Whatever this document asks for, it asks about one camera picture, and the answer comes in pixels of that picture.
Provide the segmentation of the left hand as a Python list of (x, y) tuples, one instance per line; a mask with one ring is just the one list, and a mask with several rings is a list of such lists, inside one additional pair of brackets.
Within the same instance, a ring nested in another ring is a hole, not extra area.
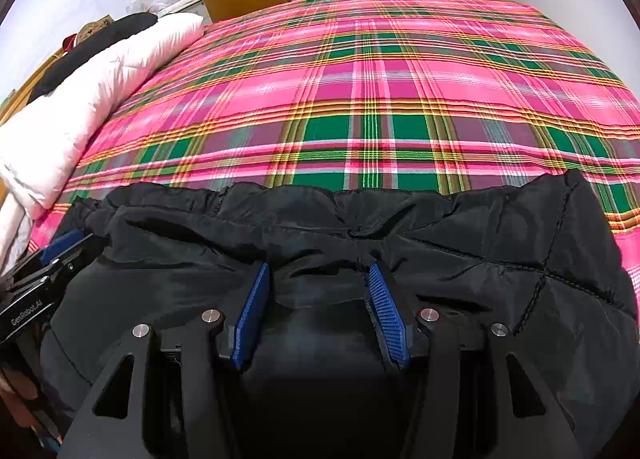
[(38, 431), (46, 429), (27, 407), (27, 403), (37, 397), (37, 387), (31, 379), (22, 372), (1, 368), (1, 399), (19, 427), (34, 427)]

